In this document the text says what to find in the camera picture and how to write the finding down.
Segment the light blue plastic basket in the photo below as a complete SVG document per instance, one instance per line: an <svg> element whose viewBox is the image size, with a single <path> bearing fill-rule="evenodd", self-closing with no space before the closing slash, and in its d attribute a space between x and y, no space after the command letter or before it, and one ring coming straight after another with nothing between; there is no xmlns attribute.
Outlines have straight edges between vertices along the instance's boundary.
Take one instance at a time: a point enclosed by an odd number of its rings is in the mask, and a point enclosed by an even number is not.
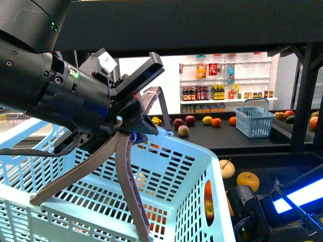
<svg viewBox="0 0 323 242"><path fill-rule="evenodd" d="M13 147L46 124L32 118L18 125L1 135L0 148ZM158 130L158 136L149 136L148 143L134 146L131 152L140 195L153 223L153 241L235 241L217 157ZM53 125L51 134L35 148L52 151L65 131ZM29 203L32 194L87 157L80 149L60 158L0 156L1 242L140 241L113 156L39 207ZM207 180L215 210L210 227L203 203Z"/></svg>
<svg viewBox="0 0 323 242"><path fill-rule="evenodd" d="M247 101L266 100L264 109L260 107L244 107ZM235 108L236 128L249 138L268 137L271 133L275 115L268 111L269 101L266 98L247 99L241 108Z"/></svg>

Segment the white label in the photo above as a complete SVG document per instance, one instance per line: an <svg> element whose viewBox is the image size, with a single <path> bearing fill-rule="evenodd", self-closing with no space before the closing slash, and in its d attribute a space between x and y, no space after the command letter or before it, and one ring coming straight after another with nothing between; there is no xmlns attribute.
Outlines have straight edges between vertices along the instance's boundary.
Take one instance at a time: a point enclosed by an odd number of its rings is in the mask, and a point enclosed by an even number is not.
<svg viewBox="0 0 323 242"><path fill-rule="evenodd" d="M98 57L100 65L102 68L106 68L108 72L112 72L113 69L117 66L115 60L109 55L108 52L104 52Z"/></svg>

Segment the blue light strip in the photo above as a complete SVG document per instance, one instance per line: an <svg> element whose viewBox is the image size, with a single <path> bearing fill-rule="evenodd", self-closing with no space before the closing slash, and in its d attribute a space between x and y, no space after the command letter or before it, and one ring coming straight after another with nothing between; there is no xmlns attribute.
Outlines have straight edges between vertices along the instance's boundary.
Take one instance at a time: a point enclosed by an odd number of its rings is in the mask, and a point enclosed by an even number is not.
<svg viewBox="0 0 323 242"><path fill-rule="evenodd" d="M306 203L323 198L323 178L287 195L287 197L297 206L302 206ZM283 213L292 209L292 207L282 198L274 201L274 207L276 208L277 213Z"/></svg>

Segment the black metal frame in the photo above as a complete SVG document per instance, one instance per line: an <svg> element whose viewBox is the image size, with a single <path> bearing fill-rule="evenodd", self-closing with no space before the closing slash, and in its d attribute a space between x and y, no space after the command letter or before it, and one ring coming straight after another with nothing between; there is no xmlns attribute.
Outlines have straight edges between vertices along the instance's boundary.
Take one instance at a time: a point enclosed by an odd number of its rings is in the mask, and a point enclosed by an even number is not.
<svg viewBox="0 0 323 242"><path fill-rule="evenodd" d="M291 150L301 152L317 71L323 65L323 5L295 0L71 2L55 50L105 47L113 57L268 51L303 64ZM319 120L323 119L323 105ZM323 123L313 146L323 147Z"/></svg>

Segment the basket handle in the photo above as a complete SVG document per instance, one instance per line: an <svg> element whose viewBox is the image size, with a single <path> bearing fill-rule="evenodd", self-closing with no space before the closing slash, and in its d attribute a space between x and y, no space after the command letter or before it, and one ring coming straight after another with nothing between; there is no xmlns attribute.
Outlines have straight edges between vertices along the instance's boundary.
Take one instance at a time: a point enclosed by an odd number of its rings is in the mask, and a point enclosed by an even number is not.
<svg viewBox="0 0 323 242"><path fill-rule="evenodd" d="M257 98L257 99L255 99L255 98L251 98L251 99L247 99L247 100L245 100L244 102L243 102L243 104L242 104L242 107L241 107L241 112L243 112L243 108L244 108L244 104L247 102L247 101L258 101L258 100L266 100L266 104L265 104L265 106L264 106L264 108L263 108L263 110L264 110L264 112L265 113L268 113L268 109L269 109L269 101L268 101L268 99L267 98Z"/></svg>

